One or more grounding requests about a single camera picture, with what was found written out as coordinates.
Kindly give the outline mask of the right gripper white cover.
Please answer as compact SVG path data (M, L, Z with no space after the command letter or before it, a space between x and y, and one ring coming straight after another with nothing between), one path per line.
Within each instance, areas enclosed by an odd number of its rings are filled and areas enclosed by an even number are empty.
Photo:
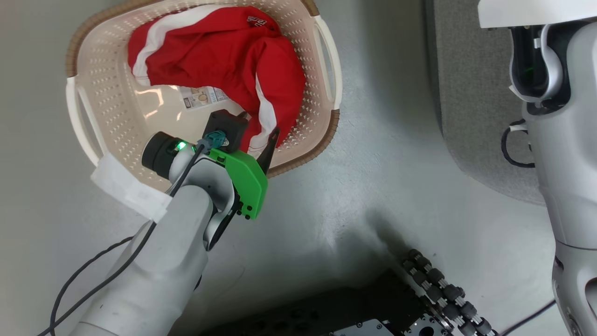
M597 16L595 0L480 0L481 28L552 25Z

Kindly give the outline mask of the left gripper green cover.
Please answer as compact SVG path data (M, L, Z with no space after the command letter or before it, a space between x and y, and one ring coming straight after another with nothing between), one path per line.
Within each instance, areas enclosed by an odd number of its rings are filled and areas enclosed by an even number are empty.
M243 151L226 153L214 148L209 153L209 158L226 169L243 204L240 208L241 215L246 219L256 219L262 210L268 187L266 175L277 148L279 134L280 130L276 127L257 160Z

